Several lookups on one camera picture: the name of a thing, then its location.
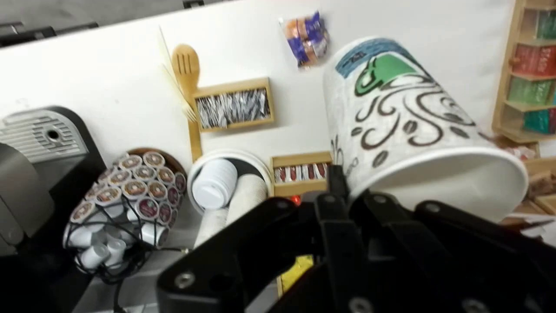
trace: white wall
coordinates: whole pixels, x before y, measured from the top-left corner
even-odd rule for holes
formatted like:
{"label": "white wall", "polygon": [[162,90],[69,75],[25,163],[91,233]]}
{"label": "white wall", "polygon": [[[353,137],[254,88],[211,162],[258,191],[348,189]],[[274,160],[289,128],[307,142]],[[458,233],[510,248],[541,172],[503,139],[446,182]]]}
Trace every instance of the white wall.
{"label": "white wall", "polygon": [[0,116],[60,102],[88,122],[107,162],[136,146],[157,146],[190,167],[181,97],[164,69],[168,43],[194,45],[201,85],[270,76],[279,123],[204,135],[206,151],[244,148],[274,155],[329,149],[324,68],[289,62],[279,19],[322,10],[334,45],[393,36],[484,128],[492,109],[508,40],[508,0],[244,0],[102,28],[0,50]]}

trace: cup with swirl pattern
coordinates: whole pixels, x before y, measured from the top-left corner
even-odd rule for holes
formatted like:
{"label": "cup with swirl pattern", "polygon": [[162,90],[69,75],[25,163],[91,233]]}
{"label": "cup with swirl pattern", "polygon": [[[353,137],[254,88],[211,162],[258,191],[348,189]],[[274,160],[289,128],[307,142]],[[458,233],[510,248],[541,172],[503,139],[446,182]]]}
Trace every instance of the cup with swirl pattern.
{"label": "cup with swirl pattern", "polygon": [[364,38],[341,48],[326,69],[326,99],[350,202],[374,189],[411,210],[440,200],[501,221],[524,200],[524,163],[496,148],[395,40]]}

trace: paper cup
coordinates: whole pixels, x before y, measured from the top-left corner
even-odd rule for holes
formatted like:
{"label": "paper cup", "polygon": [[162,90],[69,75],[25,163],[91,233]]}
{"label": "paper cup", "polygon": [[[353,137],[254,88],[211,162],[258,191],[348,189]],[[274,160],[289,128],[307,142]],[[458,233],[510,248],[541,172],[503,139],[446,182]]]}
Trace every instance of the paper cup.
{"label": "paper cup", "polygon": [[489,221],[522,202],[524,163],[489,142],[397,42],[347,45],[326,69],[326,92],[333,156],[352,202],[374,189],[407,208],[440,200]]}
{"label": "paper cup", "polygon": [[237,167],[227,160],[206,163],[202,174],[194,182],[195,202],[204,208],[216,210],[228,205],[239,181]]}
{"label": "paper cup", "polygon": [[197,182],[197,179],[202,175],[206,165],[209,162],[214,160],[232,160],[234,163],[239,163],[239,175],[244,174],[260,174],[263,177],[263,181],[267,182],[267,191],[270,196],[275,195],[275,186],[274,186],[274,179],[272,179],[272,170],[268,168],[268,165],[256,155],[246,151],[246,149],[214,149],[211,153],[206,153],[202,158],[199,158],[192,170],[190,170],[190,177],[188,177],[188,195],[192,200],[194,208],[197,208],[201,214],[206,212],[204,205],[201,205],[194,195],[194,184]]}

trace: wooden utensil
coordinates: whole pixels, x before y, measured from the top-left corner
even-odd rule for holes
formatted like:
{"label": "wooden utensil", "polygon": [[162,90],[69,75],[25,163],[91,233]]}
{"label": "wooden utensil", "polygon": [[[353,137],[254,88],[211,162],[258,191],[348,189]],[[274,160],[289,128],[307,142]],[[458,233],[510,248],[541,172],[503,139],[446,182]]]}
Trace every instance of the wooden utensil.
{"label": "wooden utensil", "polygon": [[[173,69],[190,108],[195,109],[192,104],[195,101],[195,92],[199,88],[197,85],[201,76],[201,62],[195,48],[190,45],[178,45],[173,54]],[[204,155],[199,120],[188,120],[188,127],[190,127],[192,158],[195,162]]]}

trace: coffee maker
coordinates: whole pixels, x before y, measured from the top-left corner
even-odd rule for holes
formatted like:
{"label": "coffee maker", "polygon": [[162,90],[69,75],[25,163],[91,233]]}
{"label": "coffee maker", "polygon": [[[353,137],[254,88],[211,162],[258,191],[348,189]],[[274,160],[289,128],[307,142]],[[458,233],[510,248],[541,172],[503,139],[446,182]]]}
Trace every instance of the coffee maker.
{"label": "coffee maker", "polygon": [[91,276],[63,248],[63,229],[105,170],[84,120],[69,108],[0,120],[3,311],[74,309]]}

